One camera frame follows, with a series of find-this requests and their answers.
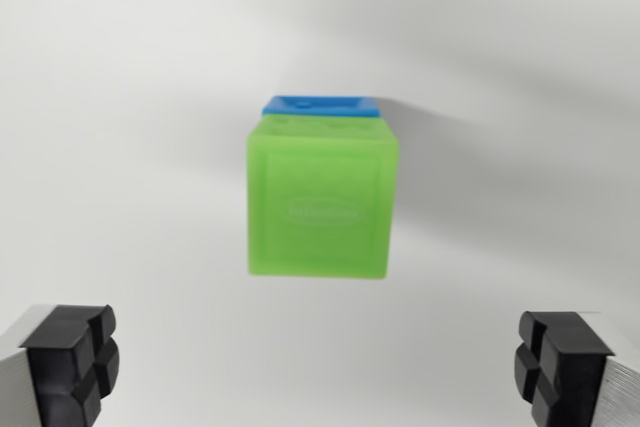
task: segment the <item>blue top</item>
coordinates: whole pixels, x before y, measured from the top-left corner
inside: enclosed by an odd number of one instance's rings
[[[279,95],[271,99],[263,114],[320,115],[331,117],[380,117],[371,97],[306,97]]]

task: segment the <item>black rubber gripper pad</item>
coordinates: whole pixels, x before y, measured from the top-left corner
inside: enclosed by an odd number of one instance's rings
[[[516,386],[538,427],[590,427],[606,344],[576,312],[525,312],[516,351]]]
[[[57,306],[23,343],[43,427],[91,427],[119,369],[106,307]]]

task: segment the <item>white wall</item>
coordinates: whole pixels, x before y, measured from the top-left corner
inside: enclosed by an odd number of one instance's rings
[[[0,0],[0,325],[112,304],[103,427],[533,425],[523,310],[637,327],[639,7]],[[387,280],[248,277],[275,93],[382,99]]]

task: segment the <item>translucent green plastic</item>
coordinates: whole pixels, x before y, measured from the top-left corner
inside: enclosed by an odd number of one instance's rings
[[[264,115],[248,140],[250,272],[385,277],[397,163],[382,118]]]

